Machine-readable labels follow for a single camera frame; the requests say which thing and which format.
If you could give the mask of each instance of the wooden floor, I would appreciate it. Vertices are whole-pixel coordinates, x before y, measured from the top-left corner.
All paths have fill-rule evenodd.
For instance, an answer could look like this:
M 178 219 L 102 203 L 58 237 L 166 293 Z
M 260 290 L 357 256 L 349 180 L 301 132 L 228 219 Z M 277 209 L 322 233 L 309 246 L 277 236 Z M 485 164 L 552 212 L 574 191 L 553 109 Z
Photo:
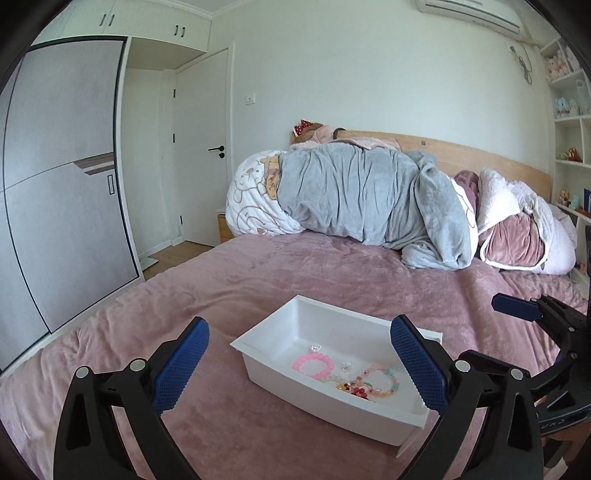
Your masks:
M 207 245 L 194 244 L 193 242 L 183 242 L 176 247 L 167 247 L 154 255 L 150 255 L 151 258 L 155 258 L 159 262 L 144 270 L 144 278 L 149 280 L 159 273 L 198 257 L 211 249 L 212 247 Z

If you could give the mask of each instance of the nightstand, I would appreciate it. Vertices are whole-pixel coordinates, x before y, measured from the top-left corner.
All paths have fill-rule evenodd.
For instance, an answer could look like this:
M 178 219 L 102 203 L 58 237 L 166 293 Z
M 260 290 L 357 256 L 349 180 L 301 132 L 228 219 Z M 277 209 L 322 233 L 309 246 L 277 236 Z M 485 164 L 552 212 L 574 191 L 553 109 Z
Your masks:
M 226 223 L 225 213 L 217 214 L 217 227 L 219 228 L 221 243 L 227 242 L 228 240 L 232 240 L 232 238 L 234 238 L 232 231 L 228 228 L 228 224 Z

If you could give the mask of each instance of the plush toy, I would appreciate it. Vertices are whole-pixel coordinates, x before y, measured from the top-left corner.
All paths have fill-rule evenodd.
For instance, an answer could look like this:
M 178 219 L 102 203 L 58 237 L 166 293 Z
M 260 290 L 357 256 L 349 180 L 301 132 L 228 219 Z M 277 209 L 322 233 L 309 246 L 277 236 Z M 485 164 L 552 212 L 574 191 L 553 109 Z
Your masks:
M 574 98 L 570 99 L 569 107 L 569 116 L 579 116 L 581 114 L 579 110 L 579 104 L 577 103 L 577 100 L 575 100 Z
M 581 159 L 581 155 L 579 155 L 579 152 L 577 152 L 576 148 L 569 148 L 569 160 L 570 161 L 578 161 L 578 162 L 583 161 Z
M 577 60 L 577 57 L 574 56 L 574 53 L 570 47 L 566 47 L 566 57 L 569 60 L 570 66 L 575 72 L 581 69 L 581 64 Z
M 569 64 L 566 63 L 566 59 L 564 58 L 562 51 L 559 51 L 555 58 L 558 59 L 558 67 L 560 69 L 559 76 L 564 77 L 565 75 L 568 75 L 570 73 Z
M 570 203 L 570 193 L 568 190 L 561 190 L 560 196 L 558 197 L 558 203 L 564 206 L 568 206 Z
M 573 197 L 573 201 L 570 202 L 569 208 L 572 208 L 573 210 L 576 210 L 577 208 L 579 208 L 579 204 L 580 204 L 580 202 L 579 202 L 579 196 L 578 195 L 575 195 Z
M 558 57 L 548 59 L 548 70 L 550 71 L 551 80 L 558 80 L 560 78 L 560 67 L 558 66 Z
M 570 116 L 570 105 L 566 101 L 566 98 L 557 98 L 554 103 L 556 104 L 556 118 L 566 118 Z

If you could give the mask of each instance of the cable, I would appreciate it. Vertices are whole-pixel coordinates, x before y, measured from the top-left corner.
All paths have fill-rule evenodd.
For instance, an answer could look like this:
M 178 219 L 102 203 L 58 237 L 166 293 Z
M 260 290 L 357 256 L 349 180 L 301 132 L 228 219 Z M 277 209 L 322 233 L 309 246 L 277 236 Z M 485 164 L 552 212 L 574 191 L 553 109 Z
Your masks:
M 525 64 L 525 60 L 523 59 L 523 57 L 517 54 L 517 51 L 515 50 L 515 47 L 513 45 L 511 46 L 511 51 L 513 52 L 513 54 L 515 55 L 515 57 L 519 61 L 519 65 L 521 65 L 521 68 L 523 68 L 523 74 L 525 77 L 525 81 L 528 83 L 528 85 L 531 85 L 532 83 L 534 83 L 534 81 L 531 78 L 531 72 L 533 72 L 534 68 L 533 68 L 533 65 L 531 64 L 530 55 L 527 53 L 527 49 L 525 48 L 525 45 L 523 45 L 523 43 L 521 43 L 521 46 L 523 47 L 523 51 L 525 52 L 525 56 L 527 56 L 527 61 L 530 64 L 529 68 Z

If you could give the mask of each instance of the white fluffy blanket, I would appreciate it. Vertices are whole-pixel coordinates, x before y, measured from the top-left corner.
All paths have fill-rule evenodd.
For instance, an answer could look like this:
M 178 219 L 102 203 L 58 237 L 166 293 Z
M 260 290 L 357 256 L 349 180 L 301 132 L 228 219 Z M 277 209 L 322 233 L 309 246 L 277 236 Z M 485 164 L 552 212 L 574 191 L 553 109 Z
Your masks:
M 226 221 L 235 236 L 283 235 L 304 229 L 273 200 L 265 186 L 267 159 L 282 152 L 270 150 L 248 157 L 238 167 L 226 199 Z

